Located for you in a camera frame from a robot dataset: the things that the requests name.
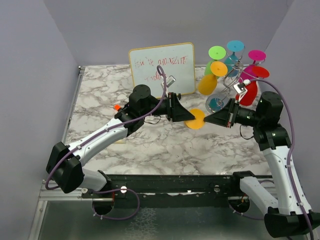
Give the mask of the yellow wine glass front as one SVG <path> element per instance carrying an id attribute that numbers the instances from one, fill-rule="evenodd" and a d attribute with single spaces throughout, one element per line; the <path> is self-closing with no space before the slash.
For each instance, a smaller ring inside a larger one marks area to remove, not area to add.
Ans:
<path id="1" fill-rule="evenodd" d="M 204 118 L 205 118 L 205 113 L 198 108 L 193 108 L 190 110 L 190 113 L 193 114 L 193 116 L 195 117 L 195 119 L 193 120 L 186 120 L 184 121 L 184 124 L 192 130 L 199 130 L 201 129 L 205 122 L 204 122 Z"/>

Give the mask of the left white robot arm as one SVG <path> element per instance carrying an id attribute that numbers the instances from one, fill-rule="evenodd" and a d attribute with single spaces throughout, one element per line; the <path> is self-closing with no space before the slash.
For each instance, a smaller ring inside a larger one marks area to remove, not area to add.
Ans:
<path id="1" fill-rule="evenodd" d="M 55 181 L 65 194 L 83 187 L 93 190 L 101 198 L 106 197 L 111 190 L 107 176 L 83 167 L 109 145 L 136 132 L 147 116 L 166 116 L 172 122 L 194 120 L 195 116 L 180 104 L 180 98 L 170 92 L 157 99 L 147 85 L 135 86 L 128 103 L 118 109 L 106 125 L 76 142 L 68 145 L 58 142 L 53 146 L 46 166 L 48 178 Z"/>

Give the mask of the red wine glass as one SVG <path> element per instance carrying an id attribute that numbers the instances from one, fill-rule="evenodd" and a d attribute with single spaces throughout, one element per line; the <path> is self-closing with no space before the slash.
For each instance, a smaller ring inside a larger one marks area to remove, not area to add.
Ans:
<path id="1" fill-rule="evenodd" d="M 239 100 L 239 94 L 235 95 L 235 99 L 243 106 L 250 106 L 253 104 L 254 100 L 258 95 L 258 86 L 256 81 L 252 81 L 256 78 L 268 78 L 270 76 L 269 71 L 261 66 L 249 66 L 241 73 L 241 83 L 243 80 L 250 80 L 250 84 L 246 86 L 247 93 Z"/>

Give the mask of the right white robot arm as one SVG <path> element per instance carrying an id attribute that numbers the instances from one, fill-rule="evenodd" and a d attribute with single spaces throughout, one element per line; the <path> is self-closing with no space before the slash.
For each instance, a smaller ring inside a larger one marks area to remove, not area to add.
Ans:
<path id="1" fill-rule="evenodd" d="M 320 225 L 320 214 L 308 203 L 293 158 L 287 130 L 279 124 L 284 102 L 279 94 L 264 91 L 255 110 L 241 107 L 231 98 L 221 110 L 204 118 L 206 123 L 230 128 L 241 124 L 253 128 L 254 140 L 267 160 L 275 185 L 273 197 L 250 171 L 234 172 L 229 189 L 249 197 L 264 215 L 264 224 L 273 238 L 301 236 Z"/>

